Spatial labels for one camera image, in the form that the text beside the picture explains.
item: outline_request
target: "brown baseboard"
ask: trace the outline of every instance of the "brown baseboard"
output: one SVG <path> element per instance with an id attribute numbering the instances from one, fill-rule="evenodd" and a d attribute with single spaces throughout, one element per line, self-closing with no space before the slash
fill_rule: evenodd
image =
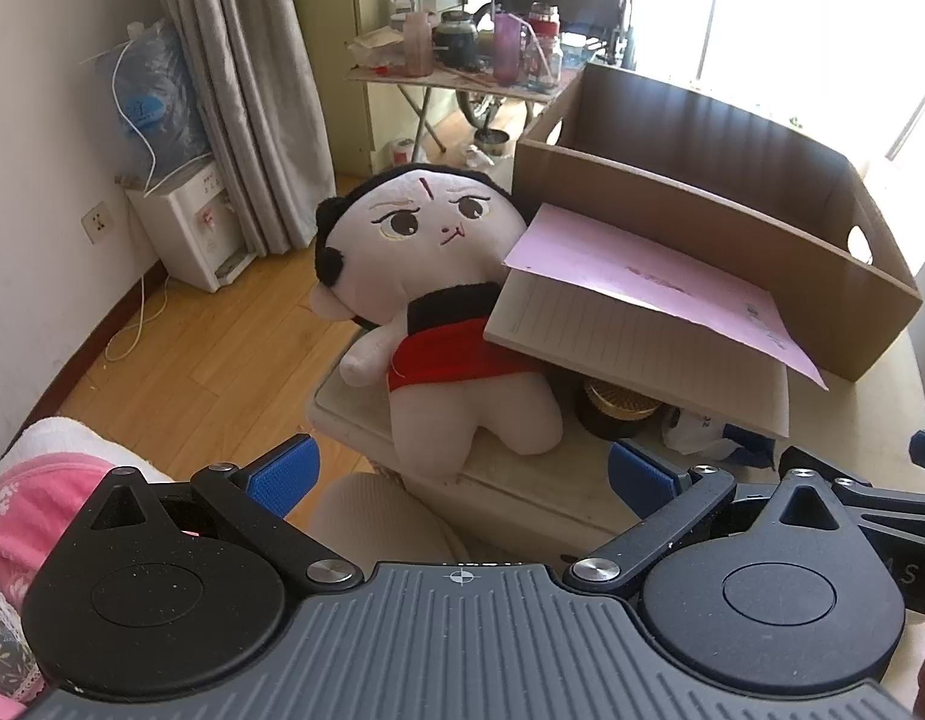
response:
<path id="1" fill-rule="evenodd" d="M 168 277 L 169 274 L 167 274 L 162 261 L 157 260 L 157 264 L 153 265 L 143 276 L 147 295 L 153 295 Z M 133 314 L 138 310 L 139 283 L 137 282 L 103 317 L 103 321 L 96 325 L 96 329 L 89 334 L 89 338 L 76 350 L 76 354 L 69 358 L 69 362 L 63 365 L 62 370 L 53 379 L 53 383 L 48 386 L 42 394 L 42 398 L 37 401 L 37 405 L 32 407 L 32 411 L 29 412 L 29 416 L 23 422 L 19 433 L 22 433 L 37 420 L 53 416 L 59 411 L 76 384 L 79 384 L 80 379 L 86 375 L 87 370 L 96 361 L 96 357 L 103 354 L 109 340 L 125 327 L 125 324 L 133 318 Z M 18 439 L 19 433 L 16 434 L 13 443 Z"/>

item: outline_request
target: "pink notebook cover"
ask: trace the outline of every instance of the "pink notebook cover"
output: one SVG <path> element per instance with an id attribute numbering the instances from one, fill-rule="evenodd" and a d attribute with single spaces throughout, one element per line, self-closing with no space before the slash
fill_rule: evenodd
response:
<path id="1" fill-rule="evenodd" d="M 773 295 L 610 224 L 543 205 L 506 265 L 708 327 L 827 389 L 790 338 Z"/>

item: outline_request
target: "doll's arm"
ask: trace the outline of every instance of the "doll's arm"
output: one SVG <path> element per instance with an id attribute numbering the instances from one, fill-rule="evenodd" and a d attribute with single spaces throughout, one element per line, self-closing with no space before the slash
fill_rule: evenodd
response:
<path id="1" fill-rule="evenodd" d="M 370 330 L 340 360 L 343 381 L 349 386 L 368 386 L 380 381 L 403 338 L 406 338 L 406 314 Z"/>

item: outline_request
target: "electrical outlet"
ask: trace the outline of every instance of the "electrical outlet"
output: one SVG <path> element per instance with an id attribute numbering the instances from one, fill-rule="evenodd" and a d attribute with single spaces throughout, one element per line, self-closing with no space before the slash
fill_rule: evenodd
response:
<path id="1" fill-rule="evenodd" d="M 85 229 L 89 240 L 97 244 L 103 240 L 109 230 L 112 229 L 112 214 L 109 213 L 109 206 L 106 201 L 95 206 L 88 214 L 82 218 L 82 229 Z"/>

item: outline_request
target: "screw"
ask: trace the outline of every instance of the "screw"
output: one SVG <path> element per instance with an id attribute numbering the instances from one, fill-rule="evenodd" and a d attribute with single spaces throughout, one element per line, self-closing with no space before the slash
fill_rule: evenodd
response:
<path id="1" fill-rule="evenodd" d="M 622 569 L 606 557 L 584 557 L 573 563 L 573 574 L 583 581 L 611 581 Z"/>
<path id="2" fill-rule="evenodd" d="M 317 560 L 306 569 L 306 576 L 320 584 L 339 584 L 355 575 L 356 567 L 348 560 L 339 560 L 337 557 Z"/>

